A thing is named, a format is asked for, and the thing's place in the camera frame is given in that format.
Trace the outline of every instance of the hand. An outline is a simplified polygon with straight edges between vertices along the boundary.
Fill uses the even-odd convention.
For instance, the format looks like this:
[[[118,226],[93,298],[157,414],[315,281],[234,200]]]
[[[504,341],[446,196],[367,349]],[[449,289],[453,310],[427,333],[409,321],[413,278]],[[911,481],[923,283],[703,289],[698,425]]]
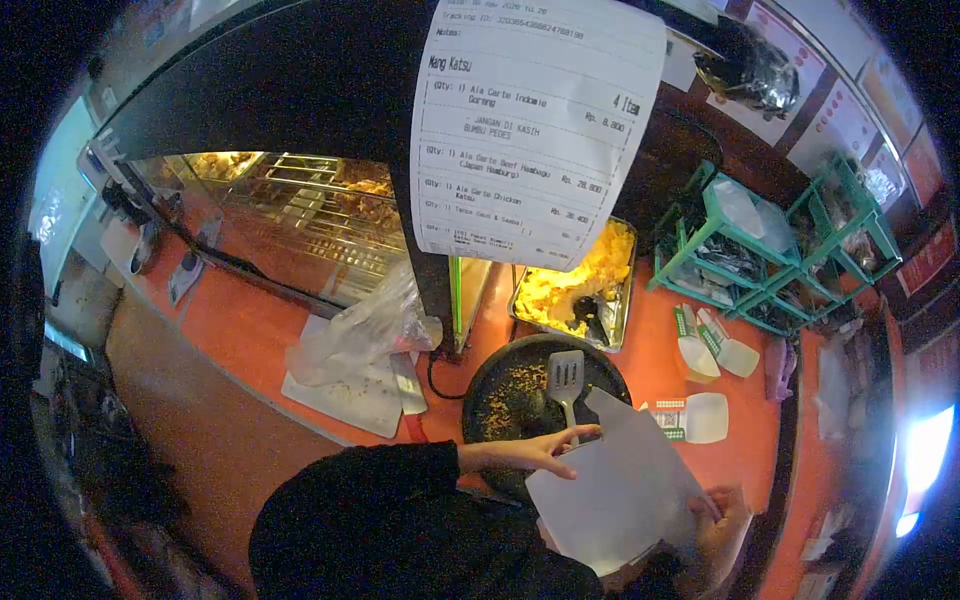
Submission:
[[[707,495],[720,511],[719,520],[714,520],[703,498],[687,501],[697,517],[697,564],[690,575],[700,593],[719,586],[730,575],[754,517],[743,498],[743,486],[719,486],[707,490]]]
[[[530,440],[461,445],[457,448],[460,472],[489,467],[545,468],[563,479],[576,479],[577,472],[557,456],[570,449],[574,437],[586,435],[600,435],[600,425],[577,425]]]

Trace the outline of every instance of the scrambled egg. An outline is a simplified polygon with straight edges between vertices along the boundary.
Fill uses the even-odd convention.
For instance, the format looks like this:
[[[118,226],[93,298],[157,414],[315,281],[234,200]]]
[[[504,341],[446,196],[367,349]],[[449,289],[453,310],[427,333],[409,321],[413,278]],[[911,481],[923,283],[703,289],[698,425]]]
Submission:
[[[520,283],[514,311],[521,319],[544,324],[560,331],[585,337],[587,324],[576,329],[566,326],[573,321],[573,302],[581,296],[602,295],[616,299],[616,286],[630,272],[630,255],[634,235],[627,226],[607,221],[584,261],[569,273],[547,269],[528,269]]]

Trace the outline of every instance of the metal spatula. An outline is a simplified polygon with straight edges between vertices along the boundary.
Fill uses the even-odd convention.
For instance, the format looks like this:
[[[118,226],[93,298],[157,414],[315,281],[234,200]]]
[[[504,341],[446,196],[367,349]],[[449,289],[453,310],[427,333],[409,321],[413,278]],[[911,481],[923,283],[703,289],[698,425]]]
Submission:
[[[570,350],[554,352],[547,359],[546,394],[564,408],[566,426],[577,424],[573,416],[573,402],[584,390],[584,352]],[[570,445],[576,446],[580,438],[573,438]]]

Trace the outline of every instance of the qr code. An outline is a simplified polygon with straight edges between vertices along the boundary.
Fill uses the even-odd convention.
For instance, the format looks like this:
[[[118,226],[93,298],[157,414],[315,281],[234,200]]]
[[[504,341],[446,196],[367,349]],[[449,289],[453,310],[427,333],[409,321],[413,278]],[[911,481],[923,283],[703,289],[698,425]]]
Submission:
[[[657,425],[662,429],[672,429],[680,427],[680,412],[662,412],[657,411],[654,414]]]

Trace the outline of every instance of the fried food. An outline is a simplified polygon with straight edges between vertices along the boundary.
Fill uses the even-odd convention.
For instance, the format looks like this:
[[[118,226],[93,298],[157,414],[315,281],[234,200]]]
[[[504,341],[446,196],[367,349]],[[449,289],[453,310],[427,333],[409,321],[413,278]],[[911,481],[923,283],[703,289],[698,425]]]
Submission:
[[[347,190],[376,194],[385,199],[394,196],[394,187],[389,181],[360,180],[347,185]],[[335,193],[333,200],[347,215],[374,224],[385,235],[400,230],[400,214],[392,200],[378,200],[345,192]]]
[[[257,152],[206,152],[189,157],[197,176],[204,180],[233,181],[257,159]]]
[[[583,296],[616,298],[617,286],[630,273],[634,235],[627,226],[607,221],[593,248],[583,262],[570,273],[548,269],[528,269],[520,282],[514,311],[526,321],[544,324],[577,337],[587,335],[587,324],[576,329],[567,326],[574,320],[573,302]]]
[[[337,159],[337,173],[333,176],[333,180],[340,183],[363,180],[389,181],[390,169],[381,162],[339,158]]]

